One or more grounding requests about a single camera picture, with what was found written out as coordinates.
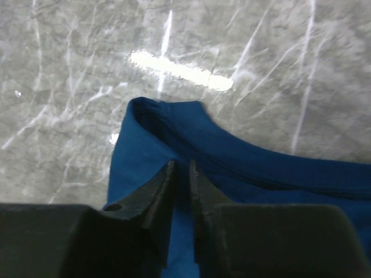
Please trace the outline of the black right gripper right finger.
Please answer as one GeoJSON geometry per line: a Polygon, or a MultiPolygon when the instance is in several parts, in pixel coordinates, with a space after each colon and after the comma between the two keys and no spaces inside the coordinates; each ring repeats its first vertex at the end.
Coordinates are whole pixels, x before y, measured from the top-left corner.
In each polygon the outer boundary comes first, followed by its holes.
{"type": "Polygon", "coordinates": [[[201,277],[361,277],[362,246],[336,206],[241,204],[190,164],[201,277]]]}

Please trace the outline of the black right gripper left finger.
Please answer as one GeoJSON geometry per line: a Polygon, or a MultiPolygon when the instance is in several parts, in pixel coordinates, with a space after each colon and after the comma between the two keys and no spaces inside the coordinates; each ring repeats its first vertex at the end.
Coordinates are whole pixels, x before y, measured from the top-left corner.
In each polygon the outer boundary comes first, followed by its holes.
{"type": "Polygon", "coordinates": [[[160,277],[169,252],[176,168],[127,197],[86,205],[1,204],[2,277],[160,277]]]}

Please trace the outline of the blue t-shirt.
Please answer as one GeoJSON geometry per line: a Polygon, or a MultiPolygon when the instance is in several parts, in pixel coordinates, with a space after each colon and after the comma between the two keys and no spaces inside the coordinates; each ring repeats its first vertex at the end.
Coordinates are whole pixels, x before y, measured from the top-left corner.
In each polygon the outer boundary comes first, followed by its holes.
{"type": "Polygon", "coordinates": [[[191,160],[236,202],[339,206],[370,253],[369,164],[269,151],[223,130],[199,101],[167,103],[138,97],[128,103],[112,154],[108,203],[135,191],[170,160],[177,162],[179,190],[163,277],[199,276],[191,233],[191,160]]]}

